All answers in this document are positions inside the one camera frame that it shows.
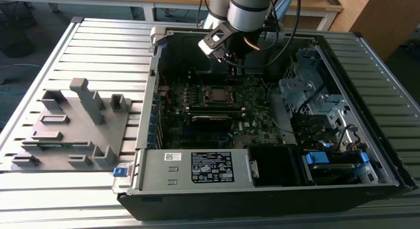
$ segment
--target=blue drive bracket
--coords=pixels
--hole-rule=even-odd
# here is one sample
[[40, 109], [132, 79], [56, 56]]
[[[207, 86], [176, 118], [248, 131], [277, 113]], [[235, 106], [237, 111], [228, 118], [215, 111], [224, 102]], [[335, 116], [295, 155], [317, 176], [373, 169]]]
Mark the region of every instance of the blue drive bracket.
[[308, 164], [328, 164], [329, 160], [325, 152], [311, 152], [305, 155]]

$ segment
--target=blue cable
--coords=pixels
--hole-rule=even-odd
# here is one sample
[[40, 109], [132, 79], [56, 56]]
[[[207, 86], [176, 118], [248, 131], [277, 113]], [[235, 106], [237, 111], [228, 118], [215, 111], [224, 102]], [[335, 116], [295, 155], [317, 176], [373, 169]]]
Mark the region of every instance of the blue cable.
[[0, 91], [0, 94], [3, 94], [3, 95], [23, 95], [25, 93], [24, 92], [23, 93], [7, 93], [7, 92]]
[[[7, 65], [4, 67], [1, 67], [0, 69], [4, 69], [4, 68], [9, 68], [9, 67], [13, 67], [13, 66], [20, 66], [20, 67], [35, 67], [37, 68], [39, 70], [41, 70], [43, 67], [40, 67], [39, 65], [36, 64], [29, 64], [29, 63], [17, 63], [17, 64], [11, 64], [11, 65]], [[3, 92], [0, 91], [0, 94], [3, 95], [23, 95], [25, 94], [24, 92], [23, 93], [8, 93], [8, 92]]]
[[9, 67], [13, 67], [13, 66], [20, 66], [20, 67], [36, 67], [41, 70], [43, 67], [40, 67], [39, 65], [36, 64], [29, 64], [29, 63], [17, 63], [17, 64], [11, 64], [11, 65], [7, 65], [4, 67], [1, 67], [0, 69], [4, 69], [4, 68], [9, 68]]

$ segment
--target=power supply label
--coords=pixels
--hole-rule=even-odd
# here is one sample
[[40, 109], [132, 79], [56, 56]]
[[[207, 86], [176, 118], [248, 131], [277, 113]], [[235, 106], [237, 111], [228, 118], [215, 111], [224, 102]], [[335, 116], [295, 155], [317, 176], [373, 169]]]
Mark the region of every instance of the power supply label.
[[193, 183], [235, 182], [231, 152], [191, 153]]

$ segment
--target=black computer case side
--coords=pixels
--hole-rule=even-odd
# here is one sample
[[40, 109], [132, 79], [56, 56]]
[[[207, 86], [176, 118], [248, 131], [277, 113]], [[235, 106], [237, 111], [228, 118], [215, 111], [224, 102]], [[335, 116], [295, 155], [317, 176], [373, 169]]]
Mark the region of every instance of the black computer case side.
[[385, 199], [397, 186], [196, 193], [169, 195], [119, 194], [117, 200], [140, 221], [267, 217], [332, 213]]

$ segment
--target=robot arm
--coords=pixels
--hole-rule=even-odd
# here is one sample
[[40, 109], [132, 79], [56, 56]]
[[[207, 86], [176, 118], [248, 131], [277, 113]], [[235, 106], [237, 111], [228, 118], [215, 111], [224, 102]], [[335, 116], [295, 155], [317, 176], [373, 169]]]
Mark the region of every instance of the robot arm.
[[[228, 0], [211, 0], [204, 28], [213, 30], [204, 36], [199, 46], [207, 56], [219, 62], [228, 58], [237, 62], [256, 49], [252, 45], [256, 44], [261, 32], [272, 30], [263, 27], [271, 0], [229, 0], [228, 5], [227, 2]], [[288, 8], [292, 0], [279, 2], [281, 4], [276, 9], [283, 16], [284, 8]]]

